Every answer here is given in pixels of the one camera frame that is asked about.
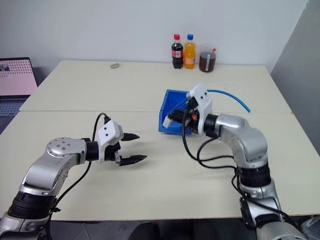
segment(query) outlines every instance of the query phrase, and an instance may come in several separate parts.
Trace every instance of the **blue tube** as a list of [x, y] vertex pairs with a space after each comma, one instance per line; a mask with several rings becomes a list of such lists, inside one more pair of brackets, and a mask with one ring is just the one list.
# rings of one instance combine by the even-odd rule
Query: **blue tube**
[[229, 92], [221, 91], [221, 90], [215, 90], [215, 89], [208, 89], [208, 92], [227, 95], [227, 96], [233, 98], [234, 100], [236, 100], [238, 103], [240, 103], [245, 108], [245, 110], [248, 111], [248, 113], [251, 112], [250, 108], [243, 101], [241, 101], [239, 98], [237, 98], [235, 95], [232, 95]]

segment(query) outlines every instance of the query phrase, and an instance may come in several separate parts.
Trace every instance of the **laptop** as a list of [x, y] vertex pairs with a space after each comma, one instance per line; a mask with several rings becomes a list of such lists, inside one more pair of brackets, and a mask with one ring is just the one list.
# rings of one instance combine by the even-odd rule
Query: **laptop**
[[0, 58], [0, 134], [37, 87], [29, 57]]

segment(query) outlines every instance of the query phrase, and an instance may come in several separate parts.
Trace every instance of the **white wall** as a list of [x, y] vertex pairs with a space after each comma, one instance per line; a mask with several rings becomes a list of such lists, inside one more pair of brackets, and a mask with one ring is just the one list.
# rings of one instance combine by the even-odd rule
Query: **white wall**
[[0, 57], [170, 62], [173, 34], [271, 71], [306, 0], [0, 0]]

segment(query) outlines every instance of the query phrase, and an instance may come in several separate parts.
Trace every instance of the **blue storage box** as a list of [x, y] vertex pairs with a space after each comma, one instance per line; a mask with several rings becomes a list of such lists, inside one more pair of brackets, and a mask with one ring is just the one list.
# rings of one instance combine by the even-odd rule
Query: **blue storage box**
[[[171, 126], [166, 128], [162, 124], [168, 113], [172, 113], [176, 108], [185, 109], [186, 105], [186, 94], [187, 91], [178, 91], [167, 89], [164, 95], [162, 106], [159, 112], [159, 132], [164, 132], [168, 134], [181, 134], [181, 123], [173, 121]], [[191, 135], [189, 128], [185, 129], [185, 135]]]

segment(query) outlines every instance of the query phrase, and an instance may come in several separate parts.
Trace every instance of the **white table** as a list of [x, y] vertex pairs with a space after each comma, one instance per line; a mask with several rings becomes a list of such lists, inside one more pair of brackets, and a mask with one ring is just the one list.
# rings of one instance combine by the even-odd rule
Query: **white table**
[[[65, 60], [20, 108], [21, 111], [122, 111], [158, 113], [167, 89], [190, 91], [202, 82], [230, 92], [253, 113], [290, 113], [262, 65], [216, 65], [211, 73], [174, 69], [171, 63]], [[210, 93], [213, 112], [244, 113], [235, 100]]]
[[[56, 137], [92, 135], [98, 112], [20, 112], [0, 135], [0, 213], [11, 205], [29, 166]], [[177, 135], [158, 132], [158, 113], [107, 112], [125, 132], [140, 139], [122, 142], [123, 156], [144, 154], [140, 163], [119, 167], [93, 163], [88, 175], [60, 203], [54, 220], [146, 220], [240, 217], [239, 194], [231, 186], [232, 171], [212, 170], [191, 160]], [[239, 113], [268, 141], [271, 176], [282, 209], [290, 215], [320, 213], [320, 158], [291, 113]], [[194, 153], [205, 137], [187, 141]], [[220, 142], [203, 157], [230, 154]], [[65, 190], [86, 165], [69, 172]]]

